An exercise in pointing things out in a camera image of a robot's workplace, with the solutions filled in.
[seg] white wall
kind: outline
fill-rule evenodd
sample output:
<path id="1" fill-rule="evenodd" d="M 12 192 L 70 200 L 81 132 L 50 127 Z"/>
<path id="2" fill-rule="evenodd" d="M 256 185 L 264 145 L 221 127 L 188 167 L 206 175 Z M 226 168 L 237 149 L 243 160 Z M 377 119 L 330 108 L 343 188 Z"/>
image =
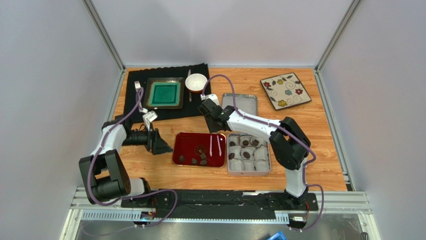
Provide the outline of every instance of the white wall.
<path id="1" fill-rule="evenodd" d="M 58 239 L 119 70 L 83 3 L 0 3 L 1 239 Z"/>
<path id="2" fill-rule="evenodd" d="M 93 0 L 125 65 L 314 66 L 351 0 Z"/>
<path id="3" fill-rule="evenodd" d="M 381 238 L 425 239 L 426 1 L 365 0 L 322 72 Z"/>

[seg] wooden table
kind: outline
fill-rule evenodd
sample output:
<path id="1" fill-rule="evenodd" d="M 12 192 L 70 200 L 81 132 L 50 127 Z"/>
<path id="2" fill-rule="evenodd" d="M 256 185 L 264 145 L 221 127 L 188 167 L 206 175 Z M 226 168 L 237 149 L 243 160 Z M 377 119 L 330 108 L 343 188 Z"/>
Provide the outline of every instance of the wooden table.
<path id="1" fill-rule="evenodd" d="M 129 72 L 140 69 L 127 69 L 115 116 L 123 114 Z M 310 139 L 311 148 L 317 155 L 317 160 L 307 168 L 307 182 L 321 184 L 326 191 L 347 190 L 312 69 L 210 68 L 209 73 L 210 76 L 227 75 L 234 84 L 235 93 L 256 95 L 260 117 L 279 120 L 286 116 L 294 118 Z M 312 101 L 275 111 L 261 88 L 260 80 L 286 73 L 295 73 L 299 77 Z M 218 77 L 212 80 L 211 90 L 221 100 L 222 94 L 231 92 L 231 87 L 226 79 Z M 134 124 L 133 128 L 139 128 L 140 125 Z M 154 121 L 154 126 L 172 148 L 180 132 L 209 132 L 203 116 Z M 285 170 L 275 160 L 272 151 L 271 155 L 271 172 L 267 176 L 230 176 L 226 165 L 220 168 L 177 166 L 172 163 L 172 153 L 152 155 L 144 146 L 123 146 L 120 152 L 129 176 L 147 179 L 154 189 L 283 190 L 286 187 Z"/>

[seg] black placemat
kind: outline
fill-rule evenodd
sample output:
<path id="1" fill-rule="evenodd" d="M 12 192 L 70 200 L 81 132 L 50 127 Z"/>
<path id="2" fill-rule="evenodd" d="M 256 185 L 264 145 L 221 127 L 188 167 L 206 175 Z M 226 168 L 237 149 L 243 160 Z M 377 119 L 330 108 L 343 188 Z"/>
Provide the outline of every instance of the black placemat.
<path id="1" fill-rule="evenodd" d="M 173 77 L 182 77 L 187 78 L 188 71 L 191 69 L 191 74 L 202 74 L 207 79 L 210 78 L 209 68 L 207 64 L 202 63 L 198 65 L 191 66 L 177 66 L 177 67 L 159 67 L 153 69 L 145 69 L 139 71 L 131 71 L 128 73 L 127 77 L 127 87 L 125 91 L 125 101 L 124 101 L 124 114 L 129 113 L 132 108 L 135 106 L 136 101 L 136 91 L 135 91 L 135 81 L 139 81 L 140 86 L 146 90 L 147 81 L 149 78 L 173 78 Z M 212 90 L 210 89 L 210 83 L 205 89 L 205 94 L 211 94 Z M 193 116 L 201 116 L 202 114 L 198 111 L 198 107 L 201 105 L 202 101 L 200 98 L 200 93 L 192 93 L 192 101 L 189 99 L 189 90 L 185 87 L 183 91 L 183 108 L 182 109 L 157 109 L 154 110 L 159 120 L 166 119 L 179 119 Z M 144 114 L 136 110 L 131 116 L 130 119 L 133 123 L 143 123 L 142 118 Z"/>

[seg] white bowl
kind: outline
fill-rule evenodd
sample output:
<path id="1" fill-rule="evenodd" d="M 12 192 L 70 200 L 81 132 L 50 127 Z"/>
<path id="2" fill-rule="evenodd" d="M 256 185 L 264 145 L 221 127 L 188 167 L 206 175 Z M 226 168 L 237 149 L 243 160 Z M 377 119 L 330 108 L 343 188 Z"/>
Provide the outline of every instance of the white bowl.
<path id="1" fill-rule="evenodd" d="M 185 86 L 193 93 L 200 93 L 207 83 L 207 77 L 203 74 L 194 73 L 185 80 Z"/>

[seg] metal tray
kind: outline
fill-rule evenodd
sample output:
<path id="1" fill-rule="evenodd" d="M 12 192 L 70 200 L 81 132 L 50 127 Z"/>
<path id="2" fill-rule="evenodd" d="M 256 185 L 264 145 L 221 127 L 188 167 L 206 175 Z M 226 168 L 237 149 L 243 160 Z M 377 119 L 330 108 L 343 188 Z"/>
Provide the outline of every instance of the metal tray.
<path id="1" fill-rule="evenodd" d="M 235 103 L 238 109 L 251 115 L 258 115 L 258 98 L 255 95 L 235 94 Z M 222 95 L 222 108 L 226 106 L 234 106 L 232 93 L 224 93 Z"/>
<path id="2" fill-rule="evenodd" d="M 243 136 L 243 135 L 250 135 L 250 134 L 247 134 L 247 133 L 230 133 L 227 136 L 227 139 L 226 139 L 226 157 L 225 157 L 225 159 L 226 159 L 226 164 L 227 164 L 226 168 L 227 168 L 228 174 L 231 175 L 231 176 L 266 176 L 266 175 L 268 175 L 271 172 L 271 168 L 272 168 L 272 165 L 271 165 L 271 152 L 269 150 L 269 143 L 267 143 L 267 146 L 266 146 L 266 148 L 267 148 L 267 154 L 268 154 L 268 161 L 269 161 L 269 170 L 267 170 L 267 171 L 246 171 L 246 170 L 243 170 L 243 171 L 234 171 L 234 170 L 231 170 L 230 159 L 229 159 L 229 155 L 228 155 L 229 152 L 230 152 L 230 150 L 229 150 L 229 147 L 230 147 L 230 136 Z"/>

